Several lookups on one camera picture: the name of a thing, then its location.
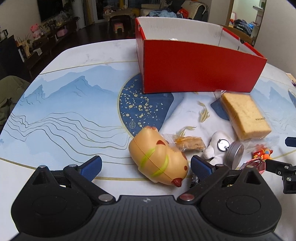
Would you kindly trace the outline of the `red cardboard box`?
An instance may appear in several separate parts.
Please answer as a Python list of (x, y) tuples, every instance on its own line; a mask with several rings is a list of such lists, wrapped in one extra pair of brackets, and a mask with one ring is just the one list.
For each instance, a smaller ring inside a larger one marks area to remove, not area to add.
[(250, 92), (267, 59), (226, 27), (138, 17), (135, 38), (144, 93)]

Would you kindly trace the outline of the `red keychain charm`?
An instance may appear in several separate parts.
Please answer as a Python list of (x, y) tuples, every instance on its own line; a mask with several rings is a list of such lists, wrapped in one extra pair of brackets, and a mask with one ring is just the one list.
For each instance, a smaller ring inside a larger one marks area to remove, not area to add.
[(252, 153), (252, 159), (244, 162), (243, 165), (239, 168), (240, 170), (244, 169), (246, 166), (253, 166), (257, 171), (262, 174), (266, 169), (265, 161), (270, 159), (273, 150), (264, 148)]

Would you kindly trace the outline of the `low tv cabinet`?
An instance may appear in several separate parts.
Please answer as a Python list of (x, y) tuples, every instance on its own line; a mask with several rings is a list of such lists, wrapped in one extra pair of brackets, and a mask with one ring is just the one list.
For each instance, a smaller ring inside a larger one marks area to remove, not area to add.
[(58, 54), (70, 47), (77, 37), (77, 21), (74, 17), (33, 41), (28, 57), (22, 55), (14, 36), (2, 40), (1, 78), (13, 75), (31, 82)]

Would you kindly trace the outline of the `round silver tin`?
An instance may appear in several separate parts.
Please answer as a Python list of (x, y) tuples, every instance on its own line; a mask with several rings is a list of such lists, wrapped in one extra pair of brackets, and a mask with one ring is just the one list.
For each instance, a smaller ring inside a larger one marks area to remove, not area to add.
[(242, 159), (244, 145), (241, 142), (232, 142), (226, 151), (224, 164), (229, 169), (236, 169)]

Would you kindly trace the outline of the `sofa with clothes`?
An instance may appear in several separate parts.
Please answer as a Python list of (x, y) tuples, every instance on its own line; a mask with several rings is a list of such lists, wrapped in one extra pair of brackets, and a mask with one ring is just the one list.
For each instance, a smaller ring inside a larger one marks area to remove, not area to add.
[(142, 4), (140, 16), (181, 18), (207, 22), (209, 10), (202, 1), (152, 1)]

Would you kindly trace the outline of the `bread slice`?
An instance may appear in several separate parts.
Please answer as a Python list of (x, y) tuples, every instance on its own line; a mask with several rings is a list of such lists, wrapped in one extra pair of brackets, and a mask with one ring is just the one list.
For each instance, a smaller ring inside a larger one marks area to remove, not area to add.
[(272, 131), (250, 94), (218, 90), (211, 108), (221, 119), (230, 121), (241, 141), (265, 138)]

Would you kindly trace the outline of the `pink pig plush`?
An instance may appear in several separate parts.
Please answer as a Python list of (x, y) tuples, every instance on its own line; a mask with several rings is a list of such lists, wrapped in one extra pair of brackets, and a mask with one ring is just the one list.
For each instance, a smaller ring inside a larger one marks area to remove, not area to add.
[(41, 30), (39, 28), (39, 25), (38, 24), (34, 24), (30, 27), (30, 30), (33, 34), (33, 38), (35, 40), (39, 39), (41, 37)]

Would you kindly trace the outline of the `pink stool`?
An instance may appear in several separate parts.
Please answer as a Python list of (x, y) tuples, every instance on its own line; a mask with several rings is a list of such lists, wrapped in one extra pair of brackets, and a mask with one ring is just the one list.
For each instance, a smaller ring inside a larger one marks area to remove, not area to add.
[(118, 32), (125, 32), (123, 23), (114, 23), (113, 24), (114, 33), (117, 34)]

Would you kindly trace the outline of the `blue mountain table mat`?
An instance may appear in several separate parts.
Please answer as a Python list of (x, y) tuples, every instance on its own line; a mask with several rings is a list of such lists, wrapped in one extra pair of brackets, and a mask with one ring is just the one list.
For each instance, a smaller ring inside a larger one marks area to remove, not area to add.
[(1, 158), (27, 168), (58, 170), (102, 158), (102, 180), (143, 181), (128, 144), (144, 127), (201, 137), (224, 131), (212, 92), (144, 94), (134, 62), (41, 74), (22, 95), (1, 133)]

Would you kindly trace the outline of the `white tooth plush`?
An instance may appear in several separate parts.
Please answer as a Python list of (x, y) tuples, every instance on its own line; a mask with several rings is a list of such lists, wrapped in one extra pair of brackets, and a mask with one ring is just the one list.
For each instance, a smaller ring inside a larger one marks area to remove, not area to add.
[(234, 142), (234, 139), (222, 131), (212, 135), (210, 144), (204, 150), (202, 157), (212, 163), (222, 163), (227, 149)]

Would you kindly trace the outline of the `small fried snack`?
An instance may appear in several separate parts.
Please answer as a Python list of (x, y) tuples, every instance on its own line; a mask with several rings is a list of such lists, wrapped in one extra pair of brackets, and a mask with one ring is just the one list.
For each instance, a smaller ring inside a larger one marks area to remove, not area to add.
[(168, 142), (169, 146), (181, 152), (185, 151), (201, 151), (206, 146), (201, 137), (195, 136), (179, 136), (174, 134), (162, 134), (162, 137)]

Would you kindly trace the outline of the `wooden chair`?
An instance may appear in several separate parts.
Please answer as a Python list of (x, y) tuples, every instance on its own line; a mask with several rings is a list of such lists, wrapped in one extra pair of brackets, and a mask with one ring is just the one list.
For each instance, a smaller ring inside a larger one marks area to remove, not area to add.
[(222, 27), (225, 27), (227, 30), (238, 36), (242, 43), (246, 42), (250, 45), (253, 45), (253, 39), (241, 30), (226, 25), (222, 25)]

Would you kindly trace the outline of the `black television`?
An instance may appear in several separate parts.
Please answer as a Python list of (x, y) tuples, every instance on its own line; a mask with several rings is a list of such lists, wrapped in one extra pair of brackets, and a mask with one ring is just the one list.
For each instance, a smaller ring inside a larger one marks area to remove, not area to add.
[(62, 0), (37, 0), (41, 22), (57, 16), (63, 10)]

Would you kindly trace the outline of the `yellow chicken toy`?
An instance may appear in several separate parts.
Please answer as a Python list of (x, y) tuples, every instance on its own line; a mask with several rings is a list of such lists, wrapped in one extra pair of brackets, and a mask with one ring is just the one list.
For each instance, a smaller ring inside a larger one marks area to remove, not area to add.
[(184, 153), (161, 136), (154, 126), (145, 126), (130, 142), (128, 150), (138, 171), (154, 183), (182, 186), (189, 171)]

